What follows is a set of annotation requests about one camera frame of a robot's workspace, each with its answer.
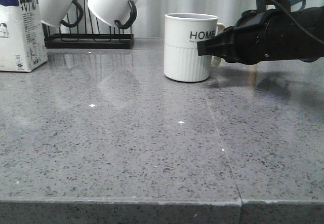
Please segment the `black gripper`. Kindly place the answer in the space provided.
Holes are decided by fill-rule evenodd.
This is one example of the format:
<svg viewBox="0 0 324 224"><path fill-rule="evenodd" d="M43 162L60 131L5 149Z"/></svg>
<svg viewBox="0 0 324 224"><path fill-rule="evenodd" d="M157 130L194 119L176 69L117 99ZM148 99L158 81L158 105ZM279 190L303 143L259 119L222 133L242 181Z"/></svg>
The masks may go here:
<svg viewBox="0 0 324 224"><path fill-rule="evenodd" d="M249 10L234 27L227 27L216 37L198 42L198 56L233 58L233 62L246 65L287 60L288 31L289 19L283 12Z"/></svg>

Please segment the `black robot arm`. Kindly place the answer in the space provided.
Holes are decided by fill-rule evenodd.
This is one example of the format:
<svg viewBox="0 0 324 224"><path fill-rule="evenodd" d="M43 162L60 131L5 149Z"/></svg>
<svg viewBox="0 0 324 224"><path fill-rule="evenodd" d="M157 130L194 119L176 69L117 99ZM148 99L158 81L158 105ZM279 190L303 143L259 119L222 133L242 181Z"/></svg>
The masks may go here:
<svg viewBox="0 0 324 224"><path fill-rule="evenodd" d="M323 7L305 8L306 0L256 0L234 26L198 42L199 56L213 55L228 63L261 61L314 62L323 57Z"/></svg>

